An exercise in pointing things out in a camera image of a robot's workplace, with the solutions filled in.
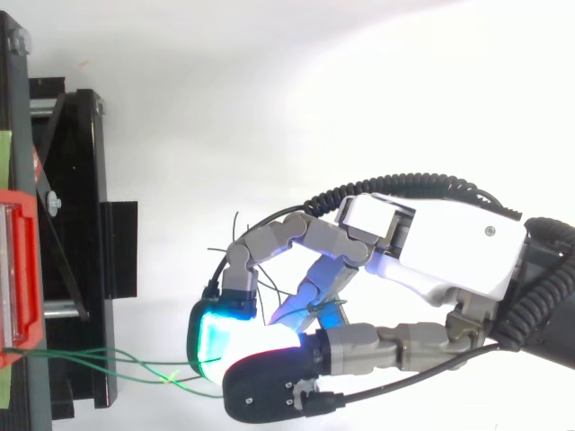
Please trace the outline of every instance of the wire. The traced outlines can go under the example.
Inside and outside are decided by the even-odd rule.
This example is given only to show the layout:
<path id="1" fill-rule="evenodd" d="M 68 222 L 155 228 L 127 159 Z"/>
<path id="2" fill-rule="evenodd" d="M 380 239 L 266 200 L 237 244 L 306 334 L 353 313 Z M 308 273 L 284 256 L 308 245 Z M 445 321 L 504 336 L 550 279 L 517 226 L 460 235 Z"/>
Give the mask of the wire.
<path id="1" fill-rule="evenodd" d="M 250 230 L 250 225 L 247 224 L 246 225 L 246 233 L 248 233 L 249 230 Z M 278 295 L 278 307 L 280 307 L 281 306 L 281 296 L 279 296 L 280 290 L 278 289 L 278 285 L 276 285 L 276 283 L 271 279 L 270 275 L 261 267 L 261 265 L 258 265 L 258 268 L 261 270 L 263 275 L 266 276 L 266 278 L 270 281 L 270 283 L 272 284 L 272 289 L 276 291 L 276 294 Z"/>
<path id="2" fill-rule="evenodd" d="M 237 217 L 239 214 L 240 212 L 236 211 L 234 215 L 234 223 L 232 224 L 232 242 L 235 242 L 235 222 L 237 221 Z"/>
<path id="3" fill-rule="evenodd" d="M 264 276 L 266 276 L 266 278 L 270 281 L 270 283 L 273 285 L 273 290 L 276 291 L 276 294 L 278 295 L 278 307 L 281 306 L 281 296 L 279 295 L 279 289 L 276 286 L 276 284 L 274 283 L 274 281 L 271 279 L 271 277 L 268 275 L 268 273 L 265 271 L 264 268 L 261 267 L 261 265 L 258 265 L 258 268 L 261 270 L 261 272 L 263 273 Z"/>
<path id="4" fill-rule="evenodd" d="M 349 395 L 345 395 L 343 397 L 343 401 L 345 403 L 361 401 L 361 400 L 366 400 L 368 398 L 376 397 L 378 395 L 383 395 L 385 393 L 397 391 L 399 389 L 403 389 L 403 388 L 406 388 L 408 386 L 411 386 L 415 383 L 423 382 L 424 380 L 427 380 L 430 377 L 433 377 L 434 375 L 438 375 L 440 373 L 443 373 L 444 371 L 447 371 L 447 370 L 453 368 L 454 366 L 460 365 L 463 362 L 468 361 L 469 359 L 473 359 L 474 357 L 478 357 L 478 356 L 481 356 L 481 355 L 484 355 L 486 353 L 493 352 L 496 350 L 501 350 L 501 346 L 498 343 L 490 344 L 489 346 L 479 347 L 479 348 L 476 348 L 474 350 L 470 350 L 468 352 L 462 353 L 461 355 L 458 355 L 458 356 L 454 357 L 453 359 L 449 359 L 448 361 L 444 362 L 443 364 L 434 366 L 433 368 L 430 368 L 429 370 L 422 371 L 419 374 L 412 375 L 411 377 L 407 377 L 406 379 L 402 379 L 398 382 L 388 383 L 388 384 L 385 384 L 383 386 L 378 386 L 378 387 L 373 388 L 373 389 L 368 389 L 367 391 L 361 391 L 361 392 L 356 392 L 356 393 L 351 393 Z"/>
<path id="5" fill-rule="evenodd" d="M 103 351 L 113 351 L 115 353 L 119 353 L 119 354 L 122 354 L 124 356 L 129 357 L 130 360 L 120 359 L 120 358 L 117 358 L 114 356 L 91 355 L 89 353 L 89 352 L 97 352 L 97 351 L 102 351 L 102 352 Z M 221 398 L 221 396 L 210 395 L 210 394 L 206 394 L 203 392 L 194 391 L 194 390 L 188 388 L 187 386 L 181 384 L 182 382 L 200 379 L 200 378 L 202 378 L 202 376 L 200 376 L 200 375 L 189 377 L 186 379 L 181 379 L 181 380 L 174 380 L 174 379 L 171 379 L 170 377 L 168 377 L 167 375 L 160 373 L 159 371 L 157 371 L 154 368 L 147 365 L 147 364 L 150 364 L 151 362 L 140 361 L 139 359 L 135 358 L 131 354 L 129 354 L 123 350 L 116 349 L 116 348 L 102 347 L 102 348 L 93 348 L 93 349 L 89 349 L 89 350 L 83 350 L 80 352 L 67 352 L 65 350 L 51 350 L 51 349 L 28 350 L 28 349 L 20 349 L 20 348 L 5 348 L 4 352 L 5 353 L 16 353 L 16 354 L 19 354 L 22 356 L 28 356 L 28 357 L 46 357 L 46 358 L 64 359 L 67 361 L 75 362 L 75 363 L 80 364 L 80 365 L 88 366 L 94 370 L 101 371 L 101 372 L 106 373 L 106 374 L 111 374 L 111 375 L 115 375 L 116 377 L 119 377 L 122 379 L 130 380 L 132 382 L 149 383 L 149 384 L 172 383 L 172 384 L 175 384 L 176 386 L 180 387 L 181 389 L 183 389 L 187 392 L 193 393 L 195 395 L 208 397 L 208 398 Z M 80 358 L 80 357 L 85 357 L 85 356 L 88 356 L 88 357 L 92 356 L 92 358 L 99 359 L 99 360 L 110 359 L 110 360 L 114 360 L 117 362 L 130 362 L 130 363 L 134 363 L 134 364 L 139 364 L 142 367 L 144 367 L 147 371 L 149 371 L 150 373 L 159 376 L 161 378 L 161 381 L 149 381 L 149 380 L 144 380 L 144 379 L 138 379 L 136 377 L 132 377 L 132 376 L 129 376 L 126 374 L 117 373 L 117 372 L 112 371 L 110 369 L 98 366 L 97 364 L 94 364 L 94 363 L 91 363 L 88 361 L 84 361 L 83 359 Z M 160 364 L 160 365 L 187 365 L 189 363 L 190 362 L 185 362 L 185 363 L 184 362 L 182 362 L 182 363 L 161 362 L 161 363 L 156 363 L 156 364 Z"/>
<path id="6" fill-rule="evenodd" d="M 299 312 L 318 312 L 321 311 L 322 309 L 324 309 L 325 307 L 327 307 L 328 305 L 332 304 L 332 303 L 336 303 L 337 305 L 339 304 L 344 304 L 347 301 L 344 299 L 334 299 L 331 301 L 327 301 L 326 303 L 319 303 L 317 305 L 308 305 L 307 307 L 303 307 L 303 308 L 297 308 L 295 310 L 292 310 L 291 312 L 287 312 L 285 314 L 282 314 L 281 316 L 279 316 L 276 321 L 274 321 L 274 324 L 278 323 L 279 321 L 281 321 L 282 319 L 291 316 L 292 314 L 298 314 Z"/>
<path id="7" fill-rule="evenodd" d="M 208 251 L 221 251 L 221 252 L 223 252 L 223 253 L 227 253 L 226 250 L 224 250 L 224 249 L 217 249 L 217 248 L 215 248 L 215 247 L 208 247 L 207 250 L 208 250 Z M 271 277 L 270 277 L 270 276 L 267 276 L 267 277 L 268 277 L 268 280 L 273 283 L 273 280 L 271 279 Z M 260 280 L 258 280 L 258 283 L 261 284 L 261 285 L 264 286 L 264 287 L 267 287 L 268 289 L 275 290 L 276 292 L 280 292 L 280 293 L 283 294 L 283 295 L 294 296 L 294 294 L 291 294 L 291 293 L 289 293 L 289 292 L 286 292 L 285 290 L 278 289 L 278 287 L 276 286 L 275 283 L 274 283 L 274 286 L 276 286 L 276 287 L 270 286 L 270 285 L 268 285 L 267 283 L 264 283 L 263 281 L 260 281 Z"/>
<path id="8" fill-rule="evenodd" d="M 196 365 L 196 364 L 205 364 L 205 363 L 209 363 L 209 362 L 215 362 L 215 361 L 219 361 L 220 358 L 216 358 L 216 359 L 209 359 L 208 361 L 188 361 L 188 362 L 159 362 L 159 361 L 137 361 L 137 360 L 133 360 L 133 359 L 121 359 L 119 357 L 115 357 L 115 356 L 102 356 L 102 355 L 94 355 L 93 353 L 96 352 L 112 352 L 112 353 L 118 353 L 124 356 L 128 356 L 129 353 L 120 350 L 118 348 L 112 348 L 112 347 L 100 347 L 100 348 L 91 348 L 91 349 L 87 349 L 87 350 L 80 350 L 77 352 L 73 352 L 73 351 L 69 351 L 69 350 L 56 350 L 56 349 L 40 349 L 40 348 L 36 348 L 33 350 L 29 350 L 29 349 L 19 349 L 19 348 L 5 348 L 4 352 L 6 353 L 16 353 L 16 354 L 21 354 L 22 352 L 26 353 L 26 352 L 49 352 L 49 353 L 54 353 L 54 354 L 62 354 L 62 355 L 70 355 L 70 356 L 78 356 L 78 357 L 84 357 L 84 358 L 88 358 L 88 359 L 98 359 L 98 360 L 104 360 L 104 361 L 114 361 L 114 362 L 125 362 L 125 363 L 129 363 L 129 364 L 138 364 L 139 362 L 141 362 L 142 364 L 146 364 L 146 365 Z"/>
<path id="9" fill-rule="evenodd" d="M 263 300 L 261 299 L 260 288 L 256 287 L 258 290 L 258 297 L 260 298 L 260 307 L 261 307 L 261 320 L 263 321 L 263 326 L 266 326 L 266 316 L 263 314 Z"/>
<path id="10" fill-rule="evenodd" d="M 264 218 L 263 220 L 261 220 L 259 223 L 255 224 L 254 226 L 252 226 L 252 228 L 250 228 L 250 230 L 246 231 L 245 233 L 243 233 L 242 236 L 245 236 L 247 233 L 258 229 L 259 227 L 262 227 L 266 224 L 268 224 L 269 222 L 273 222 L 276 218 L 278 217 L 282 217 L 282 216 L 286 216 L 288 214 L 291 213 L 295 213 L 296 211 L 305 211 L 305 206 L 303 205 L 297 205 L 295 207 L 289 207 L 286 209 L 282 209 L 281 211 L 278 211 L 277 213 L 274 213 L 272 215 L 267 216 L 266 218 Z M 226 257 L 224 257 L 220 262 L 219 265 L 217 265 L 216 270 L 214 271 L 214 275 L 212 276 L 211 280 L 210 280 L 210 284 L 212 286 L 216 285 L 216 282 L 218 281 L 219 277 L 222 275 L 222 271 L 224 270 L 224 268 L 226 267 L 226 263 L 227 263 L 227 259 Z"/>

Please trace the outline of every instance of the white background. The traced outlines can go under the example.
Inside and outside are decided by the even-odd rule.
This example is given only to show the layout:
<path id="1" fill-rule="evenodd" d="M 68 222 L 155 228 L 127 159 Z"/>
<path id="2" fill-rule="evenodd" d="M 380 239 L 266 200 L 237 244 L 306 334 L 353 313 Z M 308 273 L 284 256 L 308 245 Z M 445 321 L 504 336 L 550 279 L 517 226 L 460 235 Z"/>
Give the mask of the white background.
<path id="1" fill-rule="evenodd" d="M 183 360 L 188 314 L 239 225 L 344 182 L 395 172 L 472 180 L 526 216 L 575 224 L 575 4 L 570 0 L 0 1 L 33 37 L 32 76 L 106 100 L 110 200 L 139 201 L 138 299 L 117 346 Z M 314 256 L 270 262 L 294 290 Z M 353 321 L 443 321 L 414 294 L 356 277 Z M 275 295 L 266 292 L 270 315 Z M 144 376 L 127 366 L 120 371 Z M 183 367 L 180 377 L 190 374 Z M 391 382 L 384 370 L 326 385 Z M 575 372 L 494 353 L 329 416 L 260 427 L 220 400 L 121 382 L 58 431 L 567 430 Z M 194 386 L 217 393 L 207 383 Z"/>

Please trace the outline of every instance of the metal rod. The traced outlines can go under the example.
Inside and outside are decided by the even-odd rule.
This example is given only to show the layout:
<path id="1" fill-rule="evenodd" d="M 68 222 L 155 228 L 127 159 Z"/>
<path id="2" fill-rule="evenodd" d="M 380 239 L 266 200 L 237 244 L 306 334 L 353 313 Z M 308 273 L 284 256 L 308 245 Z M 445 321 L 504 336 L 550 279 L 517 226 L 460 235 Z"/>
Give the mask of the metal rod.
<path id="1" fill-rule="evenodd" d="M 33 119 L 50 117 L 55 105 L 56 99 L 32 99 L 30 101 L 30 115 Z"/>
<path id="2" fill-rule="evenodd" d="M 64 319 L 66 317 L 79 317 L 71 299 L 44 302 L 44 319 Z"/>

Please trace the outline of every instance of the blue light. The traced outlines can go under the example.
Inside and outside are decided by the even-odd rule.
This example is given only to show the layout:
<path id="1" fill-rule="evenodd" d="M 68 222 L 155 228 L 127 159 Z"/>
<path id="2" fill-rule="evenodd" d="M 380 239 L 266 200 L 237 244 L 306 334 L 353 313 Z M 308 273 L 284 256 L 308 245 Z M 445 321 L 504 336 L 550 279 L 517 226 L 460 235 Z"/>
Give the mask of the blue light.
<path id="1" fill-rule="evenodd" d="M 299 337 L 290 328 L 277 324 L 262 326 L 260 321 L 240 321 L 207 312 L 199 325 L 198 360 L 220 360 L 200 364 L 211 382 L 222 384 L 226 370 L 234 363 L 257 353 L 299 347 Z"/>

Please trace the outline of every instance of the coiled cable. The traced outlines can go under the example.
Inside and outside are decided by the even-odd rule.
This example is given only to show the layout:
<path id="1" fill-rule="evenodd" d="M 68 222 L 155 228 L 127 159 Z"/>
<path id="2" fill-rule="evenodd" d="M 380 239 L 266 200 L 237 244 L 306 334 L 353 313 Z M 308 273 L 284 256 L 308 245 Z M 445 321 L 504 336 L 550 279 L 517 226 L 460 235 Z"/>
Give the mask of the coiled cable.
<path id="1" fill-rule="evenodd" d="M 494 196 L 478 189 L 475 184 L 437 173 L 402 173 L 349 183 L 307 200 L 304 203 L 305 211 L 311 216 L 321 217 L 338 209 L 345 197 L 361 193 L 382 193 L 406 198 L 453 198 L 515 220 L 521 218 L 520 213 L 502 207 Z"/>
<path id="2" fill-rule="evenodd" d="M 566 251 L 559 265 L 537 279 L 491 332 L 490 337 L 502 348 L 513 351 L 519 351 L 535 330 L 549 321 L 555 308 L 575 292 L 575 228 L 542 217 L 527 220 L 526 228 L 534 240 Z"/>

